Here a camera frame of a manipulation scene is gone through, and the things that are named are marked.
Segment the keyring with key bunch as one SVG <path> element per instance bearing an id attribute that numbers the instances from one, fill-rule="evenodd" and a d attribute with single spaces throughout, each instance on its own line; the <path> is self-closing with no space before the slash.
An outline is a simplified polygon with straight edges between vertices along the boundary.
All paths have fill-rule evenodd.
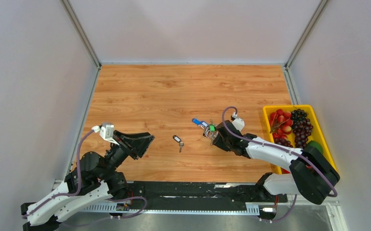
<path id="1" fill-rule="evenodd" d="M 204 122 L 203 125 L 205 125 L 203 136 L 210 139 L 210 146 L 213 146 L 213 142 L 218 135 L 217 125 L 212 119 L 210 119 L 209 122 Z"/>

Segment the key with blue tag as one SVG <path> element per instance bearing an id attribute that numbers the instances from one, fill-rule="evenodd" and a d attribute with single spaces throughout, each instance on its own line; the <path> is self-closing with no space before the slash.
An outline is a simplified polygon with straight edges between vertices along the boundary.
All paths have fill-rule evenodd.
<path id="1" fill-rule="evenodd" d="M 201 127 L 202 129 L 205 129 L 209 126 L 209 124 L 203 120 L 198 120 L 197 118 L 193 118 L 192 122 L 197 125 L 198 127 Z"/>

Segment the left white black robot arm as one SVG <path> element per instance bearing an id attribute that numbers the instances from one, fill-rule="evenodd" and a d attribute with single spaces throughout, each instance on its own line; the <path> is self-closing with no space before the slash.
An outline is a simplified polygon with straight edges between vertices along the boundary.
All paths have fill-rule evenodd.
<path id="1" fill-rule="evenodd" d="M 99 133 L 110 143 L 105 155 L 80 149 L 87 137 Z M 117 168 L 128 158 L 143 157 L 154 136 L 148 132 L 125 134 L 115 129 L 94 126 L 78 144 L 76 167 L 47 196 L 35 203 L 21 205 L 21 215 L 26 219 L 25 231 L 54 231 L 72 215 L 98 202 L 107 200 L 122 204 L 128 210 L 133 200 L 146 199 L 135 196 L 122 172 Z"/>

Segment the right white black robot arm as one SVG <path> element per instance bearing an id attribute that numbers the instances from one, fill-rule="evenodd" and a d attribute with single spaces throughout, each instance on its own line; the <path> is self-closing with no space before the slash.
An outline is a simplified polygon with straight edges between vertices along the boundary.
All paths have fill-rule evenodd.
<path id="1" fill-rule="evenodd" d="M 218 135 L 213 141 L 214 146 L 237 156 L 269 162 L 288 171 L 287 174 L 263 175 L 256 188 L 259 199 L 268 201 L 279 194 L 297 194 L 320 205 L 327 197 L 338 196 L 335 185 L 340 176 L 318 147 L 290 148 L 253 134 L 242 135 L 229 120 L 219 124 L 216 130 Z"/>

